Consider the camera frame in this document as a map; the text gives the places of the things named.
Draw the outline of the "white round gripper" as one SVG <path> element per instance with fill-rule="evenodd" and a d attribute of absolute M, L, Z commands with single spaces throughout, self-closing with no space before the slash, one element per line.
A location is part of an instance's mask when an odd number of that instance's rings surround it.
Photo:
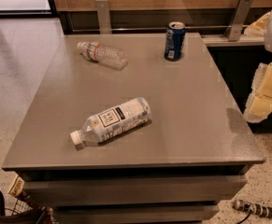
<path fill-rule="evenodd" d="M 250 24 L 244 30 L 244 35 L 265 36 L 265 49 L 272 52 L 272 10 Z M 272 63 L 259 64 L 251 88 L 243 116 L 249 123 L 259 123 L 272 113 Z"/>

